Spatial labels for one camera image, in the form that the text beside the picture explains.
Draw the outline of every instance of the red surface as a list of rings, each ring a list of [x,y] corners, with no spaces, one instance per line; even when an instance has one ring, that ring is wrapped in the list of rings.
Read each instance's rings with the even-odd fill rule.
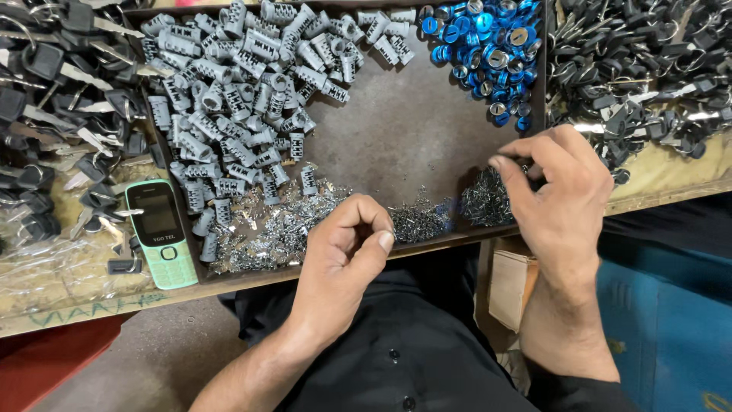
[[[0,411],[27,411],[112,344],[127,319],[110,316],[0,339]]]

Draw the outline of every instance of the mint green phone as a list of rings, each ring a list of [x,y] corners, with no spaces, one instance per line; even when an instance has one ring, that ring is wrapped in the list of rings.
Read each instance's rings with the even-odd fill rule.
[[[130,210],[145,211],[130,217],[155,286],[176,289],[198,283],[171,184],[164,179],[133,183],[125,195]]]

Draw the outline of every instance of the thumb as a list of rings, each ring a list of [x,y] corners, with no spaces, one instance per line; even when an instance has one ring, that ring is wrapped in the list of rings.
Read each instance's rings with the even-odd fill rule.
[[[527,207],[535,201],[534,192],[529,187],[529,180],[516,162],[502,155],[495,155],[488,161],[501,174],[508,197],[511,200],[511,209]]]
[[[386,266],[386,257],[393,245],[394,234],[388,230],[379,230],[369,236],[343,269],[348,279],[368,286]]]

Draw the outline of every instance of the floor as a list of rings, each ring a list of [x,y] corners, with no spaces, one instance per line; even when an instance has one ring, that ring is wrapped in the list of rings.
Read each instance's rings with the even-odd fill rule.
[[[247,345],[216,297],[147,309],[122,325],[109,350],[32,412],[186,411]]]

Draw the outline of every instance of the black shirt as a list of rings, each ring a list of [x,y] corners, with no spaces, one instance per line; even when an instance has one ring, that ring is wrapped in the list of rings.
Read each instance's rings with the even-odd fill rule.
[[[472,319],[476,256],[473,247],[390,262],[351,327],[277,410],[635,411],[617,383],[559,377],[535,365],[529,398],[516,391]],[[250,343],[289,313],[294,285],[269,288],[237,293],[240,337]]]

